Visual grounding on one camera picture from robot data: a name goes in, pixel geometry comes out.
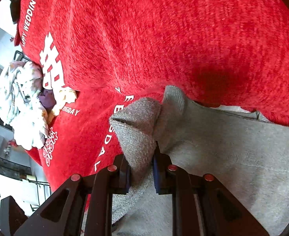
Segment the grey knitted garment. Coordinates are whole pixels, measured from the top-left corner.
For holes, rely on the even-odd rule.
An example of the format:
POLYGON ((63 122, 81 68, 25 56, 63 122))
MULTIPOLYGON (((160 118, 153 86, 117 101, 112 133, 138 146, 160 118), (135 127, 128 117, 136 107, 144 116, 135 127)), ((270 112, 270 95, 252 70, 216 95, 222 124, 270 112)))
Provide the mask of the grey knitted garment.
POLYGON ((171 235, 172 201, 158 195, 155 147, 194 175, 213 174, 270 235, 289 223, 289 127, 253 113, 202 107, 177 87, 162 102, 141 98, 110 117, 132 169, 126 195, 114 195, 114 235, 171 235))

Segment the dark purple small cloth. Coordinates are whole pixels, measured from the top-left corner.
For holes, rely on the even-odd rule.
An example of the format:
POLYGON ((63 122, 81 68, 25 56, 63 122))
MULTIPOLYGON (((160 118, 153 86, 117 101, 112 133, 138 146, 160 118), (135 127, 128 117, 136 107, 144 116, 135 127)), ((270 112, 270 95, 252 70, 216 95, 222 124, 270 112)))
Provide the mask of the dark purple small cloth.
POLYGON ((50 112, 56 105, 56 100, 52 89, 44 88, 39 95, 39 100, 47 112, 50 112))

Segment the white patterned crumpled cloth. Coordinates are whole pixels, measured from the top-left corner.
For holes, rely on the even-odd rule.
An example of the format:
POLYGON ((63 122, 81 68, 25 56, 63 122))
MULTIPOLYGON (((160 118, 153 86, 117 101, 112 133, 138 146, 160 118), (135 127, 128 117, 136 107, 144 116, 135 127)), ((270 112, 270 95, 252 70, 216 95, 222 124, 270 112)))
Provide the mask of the white patterned crumpled cloth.
POLYGON ((41 149, 49 133, 48 113, 39 99, 42 80, 41 67, 30 61, 13 61, 0 75, 0 118, 25 150, 41 149))

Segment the cream yellow small cloth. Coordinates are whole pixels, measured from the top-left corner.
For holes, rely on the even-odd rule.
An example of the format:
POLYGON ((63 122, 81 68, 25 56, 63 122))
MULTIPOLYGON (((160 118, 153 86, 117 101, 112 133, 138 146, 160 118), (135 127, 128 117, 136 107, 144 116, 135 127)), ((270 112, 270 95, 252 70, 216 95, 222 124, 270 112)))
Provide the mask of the cream yellow small cloth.
POLYGON ((60 114, 60 111, 67 103, 75 103, 77 99, 76 91, 69 87, 53 89, 53 94, 56 104, 48 113, 48 118, 46 120, 48 125, 53 121, 56 116, 60 114))

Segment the black item by pillow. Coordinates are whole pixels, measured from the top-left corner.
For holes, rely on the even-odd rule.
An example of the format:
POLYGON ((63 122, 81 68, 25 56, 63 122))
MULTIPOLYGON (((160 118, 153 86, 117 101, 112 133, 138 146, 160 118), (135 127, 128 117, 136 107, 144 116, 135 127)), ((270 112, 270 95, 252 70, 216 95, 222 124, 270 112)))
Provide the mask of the black item by pillow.
POLYGON ((18 23, 20 17, 20 3, 21 0, 10 0, 10 13, 12 17, 12 22, 15 25, 18 23))

